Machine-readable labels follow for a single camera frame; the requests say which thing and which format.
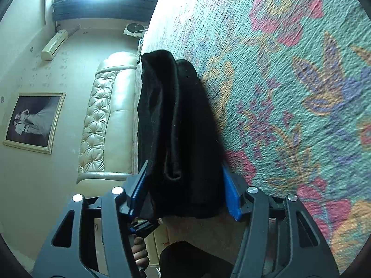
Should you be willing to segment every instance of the folded black garment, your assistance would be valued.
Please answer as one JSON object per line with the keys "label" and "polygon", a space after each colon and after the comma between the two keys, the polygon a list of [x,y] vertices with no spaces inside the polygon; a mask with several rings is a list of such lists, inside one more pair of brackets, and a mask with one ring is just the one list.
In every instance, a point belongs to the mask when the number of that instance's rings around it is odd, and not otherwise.
{"label": "folded black garment", "polygon": [[142,55],[138,165],[146,160],[155,217],[209,218],[225,202],[223,148],[192,64],[165,50]]}

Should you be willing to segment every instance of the person's leg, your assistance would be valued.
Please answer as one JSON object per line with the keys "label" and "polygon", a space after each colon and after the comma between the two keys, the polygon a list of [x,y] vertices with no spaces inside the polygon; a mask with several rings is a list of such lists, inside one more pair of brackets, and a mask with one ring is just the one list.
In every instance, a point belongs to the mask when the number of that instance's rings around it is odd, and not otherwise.
{"label": "person's leg", "polygon": [[166,247],[160,256],[162,278],[229,278],[233,265],[206,253],[186,241]]}

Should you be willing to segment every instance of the air conditioner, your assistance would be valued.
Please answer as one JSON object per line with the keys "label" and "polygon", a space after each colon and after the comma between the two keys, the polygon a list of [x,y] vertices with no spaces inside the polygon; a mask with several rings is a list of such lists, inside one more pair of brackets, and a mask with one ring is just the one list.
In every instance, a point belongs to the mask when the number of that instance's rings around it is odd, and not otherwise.
{"label": "air conditioner", "polygon": [[62,29],[49,41],[43,51],[41,51],[41,59],[43,61],[51,61],[57,54],[59,47],[68,39],[68,32]]}
{"label": "air conditioner", "polygon": [[144,32],[148,29],[148,26],[143,26],[137,23],[127,24],[124,30],[124,34],[135,38],[142,38]]}

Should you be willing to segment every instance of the white fan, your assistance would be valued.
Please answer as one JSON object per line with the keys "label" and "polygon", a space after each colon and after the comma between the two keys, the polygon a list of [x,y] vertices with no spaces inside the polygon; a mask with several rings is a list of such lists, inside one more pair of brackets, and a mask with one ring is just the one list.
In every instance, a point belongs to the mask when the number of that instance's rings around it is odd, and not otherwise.
{"label": "white fan", "polygon": [[148,26],[143,26],[137,23],[130,23],[126,25],[124,34],[135,37],[135,38],[142,38],[144,35],[144,32],[147,29],[148,29]]}

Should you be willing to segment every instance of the picture frame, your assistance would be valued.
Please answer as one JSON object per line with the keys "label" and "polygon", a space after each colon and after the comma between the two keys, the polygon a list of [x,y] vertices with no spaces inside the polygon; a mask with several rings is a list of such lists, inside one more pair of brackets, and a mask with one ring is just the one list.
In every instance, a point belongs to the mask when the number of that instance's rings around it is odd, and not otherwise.
{"label": "picture frame", "polygon": [[51,154],[66,93],[19,93],[3,144]]}

